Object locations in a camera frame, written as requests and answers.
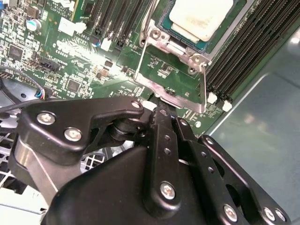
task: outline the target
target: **green pcb surface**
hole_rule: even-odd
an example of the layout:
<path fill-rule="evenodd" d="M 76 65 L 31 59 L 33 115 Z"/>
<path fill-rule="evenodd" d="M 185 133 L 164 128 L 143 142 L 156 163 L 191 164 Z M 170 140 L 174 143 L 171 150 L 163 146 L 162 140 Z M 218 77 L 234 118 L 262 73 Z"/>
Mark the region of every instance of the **green pcb surface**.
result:
<path fill-rule="evenodd" d="M 133 7 L 131 0 L 128 10 Z M 122 2 L 116 4 L 111 18 L 116 18 Z M 139 101 L 149 98 L 152 91 L 136 84 L 132 76 L 138 66 L 142 49 L 139 46 L 141 21 L 145 16 L 145 4 L 138 13 L 129 39 L 120 55 L 114 54 L 116 43 L 113 42 L 109 51 L 93 47 L 90 36 L 93 29 L 87 29 L 82 34 L 70 34 L 74 23 L 62 26 L 62 22 L 77 22 L 84 10 L 84 0 L 75 2 L 75 10 L 63 7 L 57 1 L 48 0 L 44 7 L 30 2 L 21 2 L 19 7 L 0 11 L 0 65 L 20 69 L 35 78 L 41 85 L 51 89 L 53 95 L 62 99 L 87 99 L 118 96 L 132 96 Z M 39 32 L 29 32 L 26 29 L 27 9 L 29 6 L 39 9 L 42 28 Z M 22 58 L 15 60 L 9 56 L 10 46 L 22 50 Z M 57 73 L 46 72 L 30 64 L 31 56 L 36 51 L 41 57 L 61 64 Z M 105 65 L 112 62 L 112 67 Z M 100 75 L 107 68 L 109 73 Z M 153 46 L 147 47 L 142 61 L 140 73 L 157 82 L 175 95 L 182 96 L 193 102 L 199 102 L 200 75 L 189 75 L 188 67 L 171 54 L 165 54 Z M 13 79 L 30 85 L 24 77 L 13 74 Z M 178 109 L 178 115 L 185 118 L 196 135 L 203 134 L 223 113 L 215 105 L 207 106 L 207 112 L 199 114 L 189 109 Z"/>

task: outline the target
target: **capacitor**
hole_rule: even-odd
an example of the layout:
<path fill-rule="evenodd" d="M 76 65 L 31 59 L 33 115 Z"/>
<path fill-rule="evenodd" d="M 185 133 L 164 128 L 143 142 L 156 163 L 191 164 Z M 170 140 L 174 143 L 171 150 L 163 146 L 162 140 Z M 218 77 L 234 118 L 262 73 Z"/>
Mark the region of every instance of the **capacitor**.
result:
<path fill-rule="evenodd" d="M 26 22 L 26 27 L 28 30 L 35 32 L 42 28 L 42 24 L 39 20 L 33 19 Z"/>

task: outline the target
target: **black cable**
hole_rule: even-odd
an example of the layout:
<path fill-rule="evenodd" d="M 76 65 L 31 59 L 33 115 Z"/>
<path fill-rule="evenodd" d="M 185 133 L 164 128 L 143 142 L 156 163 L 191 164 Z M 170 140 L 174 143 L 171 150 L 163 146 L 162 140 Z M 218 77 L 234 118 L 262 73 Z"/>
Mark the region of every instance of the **black cable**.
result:
<path fill-rule="evenodd" d="M 16 128 L 0 127 L 0 134 L 11 134 L 15 132 Z"/>
<path fill-rule="evenodd" d="M 14 96 L 5 86 L 3 79 L 0 78 L 0 90 L 3 92 L 3 94 L 11 100 L 13 103 L 18 104 L 21 103 L 22 101 L 18 99 L 16 96 Z"/>
<path fill-rule="evenodd" d="M 20 74 L 20 75 L 26 77 L 26 79 L 28 79 L 29 81 L 31 81 L 32 83 L 34 83 L 34 84 L 36 85 L 36 87 L 39 88 L 41 91 L 44 90 L 44 88 L 43 88 L 42 85 L 40 85 L 40 84 L 39 84 L 37 81 L 35 81 L 32 77 L 30 77 L 30 76 L 27 75 L 26 73 L 22 72 L 21 70 L 15 69 L 15 68 L 13 68 L 13 67 L 0 66 L 0 70 L 4 70 L 4 71 L 5 71 L 6 69 L 12 70 L 12 71 L 14 71 L 14 72 L 16 72 L 16 73 L 18 73 L 18 74 Z"/>
<path fill-rule="evenodd" d="M 35 103 L 41 103 L 41 102 L 47 102 L 47 101 L 63 101 L 63 100 L 56 99 L 56 98 L 51 98 L 51 99 L 48 99 L 46 101 L 42 101 L 41 99 L 29 100 L 29 101 L 26 101 L 26 102 L 21 102 L 21 103 L 18 103 L 18 104 L 13 104 L 13 105 L 8 105 L 8 106 L 5 106 L 5 107 L 2 107 L 2 108 L 0 108 L 0 113 L 4 113 L 4 112 L 7 112 L 7 111 L 10 111 L 10 110 L 13 110 L 13 109 L 24 108 L 24 107 L 27 107 L 29 105 L 35 104 Z"/>

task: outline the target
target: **wire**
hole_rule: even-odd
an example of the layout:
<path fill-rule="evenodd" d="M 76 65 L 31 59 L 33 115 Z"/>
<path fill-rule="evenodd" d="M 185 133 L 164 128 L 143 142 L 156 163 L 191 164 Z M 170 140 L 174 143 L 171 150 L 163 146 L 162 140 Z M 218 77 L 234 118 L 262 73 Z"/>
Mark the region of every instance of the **wire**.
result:
<path fill-rule="evenodd" d="M 63 101 L 63 100 L 62 99 L 51 98 L 51 99 L 48 99 L 47 101 L 55 102 L 55 101 Z M 18 103 L 18 104 L 8 105 L 8 106 L 0 108 L 0 113 L 4 113 L 4 112 L 7 112 L 7 111 L 10 111 L 10 110 L 13 110 L 13 109 L 24 108 L 24 107 L 27 107 L 29 105 L 32 105 L 32 104 L 35 104 L 35 103 L 41 103 L 41 102 L 42 101 L 40 99 L 34 99 L 34 100 L 26 101 L 26 102 L 21 102 L 21 103 Z"/>
<path fill-rule="evenodd" d="M 15 132 L 16 128 L 0 127 L 0 134 L 11 134 Z"/>
<path fill-rule="evenodd" d="M 18 74 L 20 74 L 20 75 L 26 77 L 26 79 L 28 79 L 29 81 L 31 81 L 32 83 L 34 83 L 35 86 L 36 86 L 38 89 L 40 89 L 41 91 L 43 91 L 43 92 L 45 93 L 45 90 L 44 90 L 43 86 L 40 85 L 37 81 L 35 81 L 32 77 L 30 77 L 30 76 L 27 75 L 26 73 L 22 72 L 21 70 L 15 69 L 15 68 L 13 68 L 13 67 L 0 66 L 0 70 L 4 70 L 4 71 L 5 71 L 6 69 L 12 70 L 12 71 L 14 71 L 14 72 L 16 72 L 16 73 L 18 73 Z"/>

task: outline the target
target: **silver screw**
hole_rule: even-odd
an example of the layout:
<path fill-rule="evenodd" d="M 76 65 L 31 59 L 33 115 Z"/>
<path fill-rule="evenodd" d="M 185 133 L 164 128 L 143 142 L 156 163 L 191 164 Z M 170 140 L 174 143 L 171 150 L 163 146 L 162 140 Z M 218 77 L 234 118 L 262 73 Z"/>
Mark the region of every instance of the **silver screw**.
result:
<path fill-rule="evenodd" d="M 276 214 L 277 214 L 277 216 L 282 220 L 282 221 L 286 221 L 286 218 L 284 217 L 284 215 L 283 215 L 283 213 L 281 212 L 281 211 L 279 211 L 279 210 L 275 210 L 275 212 L 276 212 Z"/>
<path fill-rule="evenodd" d="M 231 221 L 238 221 L 238 215 L 230 205 L 224 205 L 224 212 Z"/>
<path fill-rule="evenodd" d="M 175 198 L 175 190 L 174 188 L 168 184 L 168 183 L 162 183 L 160 185 L 160 191 L 161 193 L 163 194 L 163 196 L 166 198 L 166 199 L 174 199 Z"/>
<path fill-rule="evenodd" d="M 266 207 L 263 210 L 264 210 L 264 213 L 266 214 L 267 218 L 269 218 L 272 221 L 275 221 L 275 216 L 274 216 L 274 214 L 272 213 L 271 210 L 269 210 Z"/>
<path fill-rule="evenodd" d="M 161 34 L 160 30 L 154 29 L 153 31 L 151 31 L 151 36 L 155 40 L 159 39 L 160 34 Z"/>
<path fill-rule="evenodd" d="M 184 126 L 187 126 L 187 125 L 188 125 L 188 123 L 187 123 L 185 120 L 183 120 L 183 119 L 181 119 L 180 122 L 181 122 Z"/>
<path fill-rule="evenodd" d="M 131 102 L 131 104 L 134 108 L 141 108 L 140 104 L 138 104 L 136 101 Z"/>
<path fill-rule="evenodd" d="M 214 142 L 212 141 L 212 139 L 210 139 L 209 137 L 207 137 L 206 140 L 207 140 L 207 142 L 208 142 L 209 144 L 214 144 Z"/>
<path fill-rule="evenodd" d="M 82 134 L 80 130 L 77 128 L 70 127 L 67 130 L 65 130 L 65 137 L 72 142 L 77 142 L 81 139 Z"/>
<path fill-rule="evenodd" d="M 51 125 L 55 122 L 55 117 L 50 113 L 42 112 L 37 115 L 37 120 L 41 124 Z"/>

